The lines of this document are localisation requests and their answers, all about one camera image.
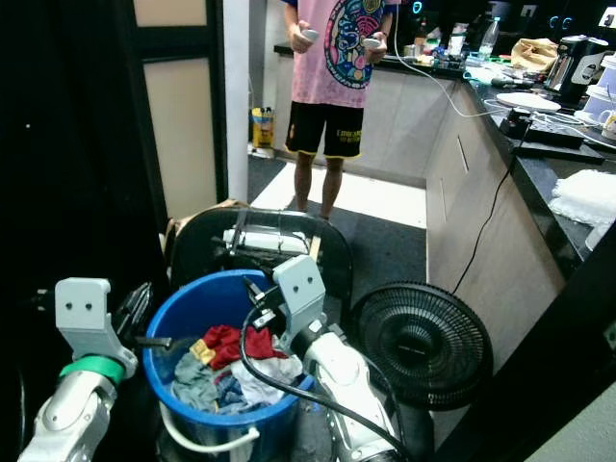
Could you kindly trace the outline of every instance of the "white floor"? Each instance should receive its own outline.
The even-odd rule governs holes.
[[[291,204],[295,191],[295,164],[288,163],[252,202],[253,207],[282,210]],[[313,167],[308,200],[321,203],[325,169]],[[335,207],[425,229],[425,190],[344,173]]]

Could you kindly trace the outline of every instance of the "fan grille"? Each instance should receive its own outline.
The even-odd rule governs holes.
[[[483,323],[441,289],[390,284],[364,296],[353,315],[359,347],[398,396],[416,407],[461,407],[492,375],[492,347]],[[373,379],[379,383],[379,377]]]

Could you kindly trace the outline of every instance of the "white cloth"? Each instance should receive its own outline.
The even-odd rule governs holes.
[[[259,372],[285,384],[292,383],[303,371],[301,361],[299,361],[297,356],[291,356],[286,359],[251,359],[250,361],[252,361],[252,364]],[[276,390],[252,375],[242,364],[242,361],[236,361],[231,365],[231,373],[240,382],[244,398],[250,405],[259,403],[275,404],[284,395],[280,390]]]
[[[616,175],[582,170],[558,180],[552,194],[552,211],[574,221],[600,226],[616,218]]]

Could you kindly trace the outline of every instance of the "hand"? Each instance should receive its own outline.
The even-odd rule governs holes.
[[[304,29],[310,29],[310,24],[306,21],[299,21],[298,24],[289,26],[289,30],[287,31],[291,49],[300,54],[307,52],[308,48],[313,44],[312,41],[301,34],[301,31]]]
[[[385,58],[385,53],[387,53],[387,36],[382,32],[376,32],[372,38],[380,40],[381,44],[376,48],[366,49],[366,61],[370,64],[378,63]]]

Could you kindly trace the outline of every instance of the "black chair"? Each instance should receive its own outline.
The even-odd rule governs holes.
[[[307,238],[320,237],[319,268],[327,295],[341,302],[341,327],[350,326],[353,264],[350,248],[343,235],[329,222],[300,212],[226,207],[205,211],[194,217],[178,234],[171,251],[171,289],[217,272],[231,270],[227,261],[219,258],[220,244],[226,229],[231,229],[241,214],[245,225],[267,226],[281,232],[302,232]],[[243,268],[258,268],[246,263]]]

